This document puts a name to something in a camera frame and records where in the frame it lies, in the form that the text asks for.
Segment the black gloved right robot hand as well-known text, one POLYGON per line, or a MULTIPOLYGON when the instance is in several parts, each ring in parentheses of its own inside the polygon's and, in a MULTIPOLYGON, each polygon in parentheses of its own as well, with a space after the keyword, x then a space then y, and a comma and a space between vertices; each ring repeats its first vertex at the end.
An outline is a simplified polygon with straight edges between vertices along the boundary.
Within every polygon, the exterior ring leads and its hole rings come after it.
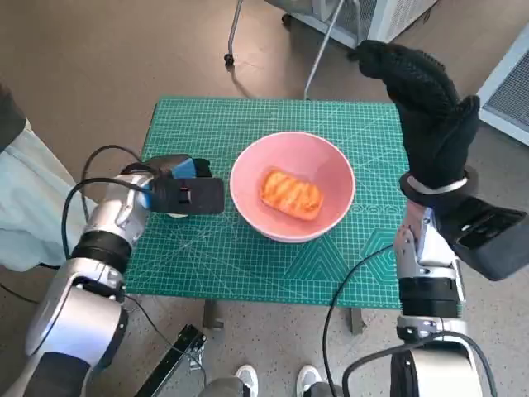
POLYGON ((479 97, 461 98, 445 66, 422 50, 366 40, 355 53, 362 75, 383 82, 398 110, 411 176, 431 190, 461 181, 479 97))

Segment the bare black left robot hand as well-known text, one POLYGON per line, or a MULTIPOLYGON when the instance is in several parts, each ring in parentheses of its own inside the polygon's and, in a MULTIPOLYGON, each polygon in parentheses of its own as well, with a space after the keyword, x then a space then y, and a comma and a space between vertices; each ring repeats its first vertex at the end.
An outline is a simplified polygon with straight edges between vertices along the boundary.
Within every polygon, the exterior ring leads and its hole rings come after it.
POLYGON ((174 179, 211 178, 210 161, 185 154, 161 155, 145 162, 149 167, 174 179))

